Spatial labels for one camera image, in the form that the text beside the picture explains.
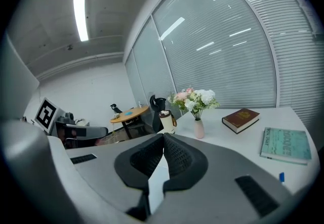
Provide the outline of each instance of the flower vase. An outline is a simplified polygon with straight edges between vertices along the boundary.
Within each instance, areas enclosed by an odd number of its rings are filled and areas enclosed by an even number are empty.
[[[197,139],[202,139],[205,136],[205,129],[201,119],[194,120],[194,135]]]

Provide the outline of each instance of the pink flower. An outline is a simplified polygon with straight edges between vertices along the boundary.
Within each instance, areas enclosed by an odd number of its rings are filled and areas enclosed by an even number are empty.
[[[186,92],[188,93],[188,94],[190,94],[190,93],[192,93],[193,92],[193,88],[188,88],[187,90],[186,90]]]
[[[187,93],[186,92],[179,92],[176,95],[177,100],[186,100],[187,99]]]

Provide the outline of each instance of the bouquet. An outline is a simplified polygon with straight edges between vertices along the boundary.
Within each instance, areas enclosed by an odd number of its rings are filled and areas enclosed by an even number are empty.
[[[215,92],[212,90],[194,90],[193,88],[183,89],[182,92],[171,94],[168,97],[169,103],[179,106],[180,110],[188,110],[195,120],[200,120],[204,109],[216,108],[219,103],[215,99]]]

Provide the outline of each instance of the red book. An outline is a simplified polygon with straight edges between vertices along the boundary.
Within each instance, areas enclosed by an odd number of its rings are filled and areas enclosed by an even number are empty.
[[[250,127],[259,120],[260,113],[247,108],[240,109],[222,118],[222,122],[236,134]]]

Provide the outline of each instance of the wooden tabletop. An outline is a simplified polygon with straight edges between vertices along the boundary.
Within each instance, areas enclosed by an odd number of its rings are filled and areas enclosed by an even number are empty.
[[[118,122],[128,121],[130,119],[133,119],[133,118],[135,118],[135,117],[137,117],[137,116],[145,113],[147,110],[148,110],[148,106],[147,105],[143,106],[142,108],[136,107],[136,108],[133,108],[131,110],[122,112],[119,115],[119,118],[114,119],[114,120],[110,120],[110,122],[111,123],[118,123]]]

